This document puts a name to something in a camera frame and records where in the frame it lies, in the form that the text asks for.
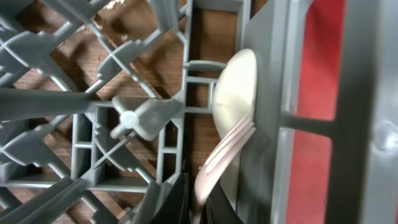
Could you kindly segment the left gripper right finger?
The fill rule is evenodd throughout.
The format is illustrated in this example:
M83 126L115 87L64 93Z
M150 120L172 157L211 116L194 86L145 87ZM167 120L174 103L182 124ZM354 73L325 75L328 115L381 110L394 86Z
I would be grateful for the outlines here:
M216 183L206 200L203 222L206 224L243 224L219 182Z

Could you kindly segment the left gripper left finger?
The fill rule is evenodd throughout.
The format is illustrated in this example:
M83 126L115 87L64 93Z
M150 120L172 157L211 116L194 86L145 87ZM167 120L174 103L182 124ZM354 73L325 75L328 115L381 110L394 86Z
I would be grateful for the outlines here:
M188 224L190 181L187 173L181 173L150 224Z

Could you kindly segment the white plastic fork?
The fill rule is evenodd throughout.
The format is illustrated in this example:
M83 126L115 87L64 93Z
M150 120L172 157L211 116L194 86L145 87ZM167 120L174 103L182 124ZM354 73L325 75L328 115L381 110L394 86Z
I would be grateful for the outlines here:
M255 130L254 122L245 113L202 165L193 189L193 205L190 209L190 221L193 224L200 223L201 211L211 191Z

